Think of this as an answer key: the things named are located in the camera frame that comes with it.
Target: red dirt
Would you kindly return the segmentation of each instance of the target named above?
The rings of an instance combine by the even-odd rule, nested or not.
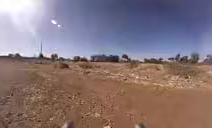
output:
[[[76,128],[131,128],[139,122],[149,128],[212,128],[211,89],[127,83],[48,65],[0,67],[0,124],[8,128],[53,128],[68,120]]]

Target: dirt ground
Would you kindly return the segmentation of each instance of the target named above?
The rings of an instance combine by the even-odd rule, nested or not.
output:
[[[212,128],[212,74],[182,79],[162,65],[69,69],[0,62],[0,128]]]

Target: rock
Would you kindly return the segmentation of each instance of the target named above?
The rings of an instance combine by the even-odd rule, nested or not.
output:
[[[111,128],[111,126],[110,125],[107,125],[107,126],[104,126],[103,128]]]
[[[74,123],[73,122],[66,122],[62,128],[74,128]]]
[[[190,79],[191,77],[190,76],[185,76],[185,79]]]
[[[17,113],[17,116],[22,116],[23,115],[23,113]]]
[[[146,126],[144,124],[140,123],[140,124],[136,124],[135,128],[146,128]]]
[[[101,115],[99,114],[99,113],[95,113],[94,114],[94,117],[96,117],[96,118],[98,118],[98,117],[100,117]]]

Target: sparse vegetation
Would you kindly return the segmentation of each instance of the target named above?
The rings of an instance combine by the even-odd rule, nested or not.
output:
[[[184,78],[194,77],[203,71],[189,64],[169,63],[166,64],[167,72],[171,75],[181,76]]]
[[[9,56],[9,57],[14,57],[14,55],[13,55],[13,54],[11,54],[11,53],[10,53],[10,54],[8,54],[8,56]]]
[[[128,63],[130,69],[138,67],[140,62],[138,60],[132,60]]]
[[[38,58],[39,59],[43,59],[44,58],[44,55],[42,53],[40,53],[39,56],[38,56]]]
[[[163,58],[159,58],[159,59],[155,59],[155,58],[151,58],[151,59],[144,59],[145,63],[152,63],[152,64],[162,64]]]
[[[179,62],[179,61],[180,61],[180,58],[181,58],[181,54],[177,54],[177,55],[175,56],[174,60],[175,60],[176,62]]]
[[[21,56],[19,53],[16,53],[16,54],[14,55],[14,57],[15,57],[15,58],[21,58],[22,56]]]
[[[122,54],[122,58],[125,59],[127,62],[131,61],[127,54]]]
[[[92,69],[94,68],[94,65],[91,62],[81,62],[79,63],[79,67],[83,69]]]
[[[204,64],[212,64],[212,55],[207,55],[206,59],[203,61]]]
[[[183,56],[183,57],[181,57],[181,59],[180,59],[179,62],[180,62],[180,63],[188,63],[188,62],[189,62],[188,56]]]
[[[168,60],[173,62],[173,61],[175,61],[175,58],[174,57],[170,57],[170,58],[168,58]]]
[[[52,59],[52,60],[58,59],[58,54],[57,54],[57,53],[51,54],[51,59]]]
[[[54,67],[60,68],[60,69],[67,69],[67,68],[69,68],[69,65],[65,64],[65,63],[59,63],[59,64],[55,64]]]
[[[81,57],[80,58],[80,61],[82,61],[82,62],[88,62],[88,59],[86,57]]]
[[[59,61],[65,61],[66,59],[63,57],[59,57]]]
[[[74,62],[78,62],[78,61],[80,61],[80,58],[81,58],[80,56],[74,56],[73,57],[73,61]]]
[[[198,53],[192,53],[191,58],[190,58],[190,63],[196,64],[196,63],[198,63],[199,59],[200,59],[200,57],[199,57]]]

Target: tree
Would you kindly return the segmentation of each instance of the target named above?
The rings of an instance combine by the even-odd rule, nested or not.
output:
[[[42,53],[40,53],[40,54],[39,54],[39,58],[40,58],[40,59],[43,59],[43,58],[44,58],[44,55],[43,55]]]
[[[180,58],[181,58],[181,55],[180,55],[180,54],[177,54],[177,55],[175,56],[174,60],[175,60],[176,62],[179,62]]]
[[[206,64],[212,64],[212,55],[207,55],[203,62]]]
[[[151,58],[151,59],[144,59],[145,63],[153,63],[153,64],[161,64],[162,63],[162,58],[160,59],[155,59],[155,58]]]
[[[66,59],[63,57],[59,57],[59,61],[65,61]]]
[[[193,64],[196,64],[196,63],[198,63],[199,59],[200,59],[200,57],[199,57],[198,53],[192,53],[191,58],[190,58],[190,62],[193,63]]]
[[[80,61],[88,62],[88,59],[87,59],[86,57],[81,57],[81,58],[80,58]]]
[[[127,54],[122,54],[122,58],[123,58],[123,59],[126,59],[127,61],[130,60],[130,58],[129,58],[129,56],[128,56]]]
[[[8,56],[9,56],[9,57],[13,57],[14,55],[10,53],[10,54],[8,54]]]
[[[57,53],[54,53],[54,54],[52,54],[51,55],[51,58],[53,59],[53,60],[56,60],[56,59],[58,59],[58,54]]]
[[[161,61],[161,62],[162,62],[163,60],[164,60],[164,59],[163,59],[162,57],[160,57],[160,58],[159,58],[159,61]]]
[[[168,58],[168,60],[169,60],[169,61],[174,61],[175,58],[174,58],[174,57],[170,57],[170,58]]]
[[[14,55],[14,57],[15,57],[15,58],[21,58],[22,56],[21,56],[19,53],[16,53],[16,54]]]
[[[188,56],[181,57],[180,62],[181,63],[187,63],[188,62]]]
[[[80,61],[80,58],[81,58],[80,56],[74,56],[74,57],[73,57],[73,60],[74,60],[75,62],[77,62],[77,61]]]

